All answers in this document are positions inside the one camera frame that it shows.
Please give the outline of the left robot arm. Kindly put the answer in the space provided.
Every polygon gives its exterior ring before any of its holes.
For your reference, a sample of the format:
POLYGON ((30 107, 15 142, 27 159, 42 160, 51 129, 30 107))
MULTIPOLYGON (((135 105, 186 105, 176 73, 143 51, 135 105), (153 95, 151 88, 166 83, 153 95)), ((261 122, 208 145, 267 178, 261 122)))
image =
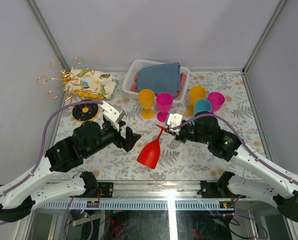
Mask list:
POLYGON ((111 144, 129 152, 140 138, 141 135, 134 133, 130 127, 126 127, 126 136, 122 136, 120 129, 115 129, 109 122, 103 125, 93 121, 84 122, 74 129, 72 136, 48 149, 37 166, 14 181, 0 185, 0 221, 18 221, 39 206, 65 197, 95 196, 99 184, 89 171, 62 183, 49 186, 45 183, 82 165, 84 159, 111 144))

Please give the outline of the red plastic wine glass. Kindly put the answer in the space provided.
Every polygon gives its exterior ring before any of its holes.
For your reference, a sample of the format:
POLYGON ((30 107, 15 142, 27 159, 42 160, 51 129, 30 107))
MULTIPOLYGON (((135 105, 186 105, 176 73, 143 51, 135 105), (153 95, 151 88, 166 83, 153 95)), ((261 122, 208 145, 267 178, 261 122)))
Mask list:
POLYGON ((155 169, 158 160, 160 158, 161 154, 161 149, 160 149, 160 137, 162 133, 166 130, 165 127, 156 124, 156 126, 160 129, 160 132, 156 139, 153 141, 149 142, 140 152, 137 161, 150 168, 150 169, 155 169))

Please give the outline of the gold wine glass rack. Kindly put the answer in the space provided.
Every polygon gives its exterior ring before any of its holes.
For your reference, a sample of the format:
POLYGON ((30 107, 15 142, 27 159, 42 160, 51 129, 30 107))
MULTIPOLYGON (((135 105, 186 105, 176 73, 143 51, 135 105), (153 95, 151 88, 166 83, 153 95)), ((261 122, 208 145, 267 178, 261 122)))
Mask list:
POLYGON ((72 103, 73 99, 77 97, 82 102, 86 100, 100 99, 101 96, 98 90, 99 81, 96 80, 96 71, 93 68, 77 69, 83 63, 82 57, 75 57, 73 59, 72 67, 68 70, 60 66, 59 60, 54 60, 50 63, 50 67, 58 69, 60 76, 46 77, 41 76, 36 80, 37 85, 44 85, 48 81, 56 81, 58 86, 48 92, 48 98, 53 100, 64 93, 64 102, 66 104, 72 103))

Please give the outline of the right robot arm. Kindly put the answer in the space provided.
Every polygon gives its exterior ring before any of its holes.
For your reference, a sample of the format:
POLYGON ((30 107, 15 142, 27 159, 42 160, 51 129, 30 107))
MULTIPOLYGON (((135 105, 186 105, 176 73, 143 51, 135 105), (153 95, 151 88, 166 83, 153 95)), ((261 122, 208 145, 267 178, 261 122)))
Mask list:
POLYGON ((217 181, 217 193, 258 199, 275 207, 283 216, 298 222, 298 174, 286 170, 256 153, 233 128, 221 129, 220 116, 201 112, 185 121, 182 115, 170 115, 168 130, 180 142, 207 144, 209 152, 217 158, 238 165, 260 181, 246 180, 234 173, 224 172, 217 181))

